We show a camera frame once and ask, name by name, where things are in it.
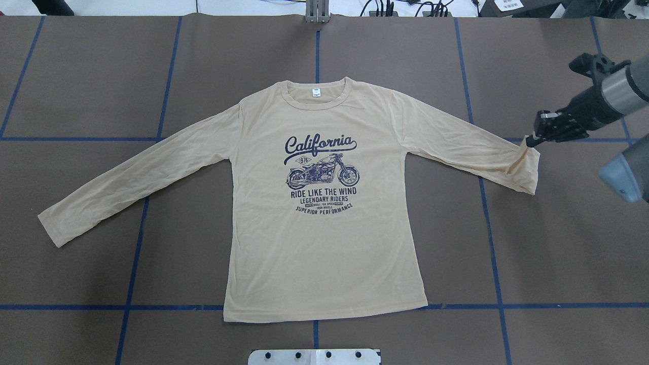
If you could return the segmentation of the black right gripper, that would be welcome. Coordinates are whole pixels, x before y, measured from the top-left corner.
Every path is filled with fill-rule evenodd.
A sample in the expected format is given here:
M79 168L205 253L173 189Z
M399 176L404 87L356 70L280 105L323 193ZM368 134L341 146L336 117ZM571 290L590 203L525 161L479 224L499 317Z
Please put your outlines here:
M525 136L525 145L535 148L545 141L564 142L587 138L589 131L596 131L623 116L607 103L601 86L591 86L573 97L568 106L556 113L538 111L534 132Z

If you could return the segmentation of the silver grey blue right arm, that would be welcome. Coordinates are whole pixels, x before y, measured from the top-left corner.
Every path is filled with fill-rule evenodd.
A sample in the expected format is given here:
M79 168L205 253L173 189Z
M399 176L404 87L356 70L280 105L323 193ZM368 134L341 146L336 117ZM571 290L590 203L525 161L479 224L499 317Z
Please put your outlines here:
M589 77L590 88L573 97L555 112L538 111L534 130L525 138L528 147L543 142L566 142L588 138L613 122L648 105L648 57L616 63L602 53L583 53L569 68ZM648 201L648 144L643 136L616 155L599 171L599 177L628 203Z

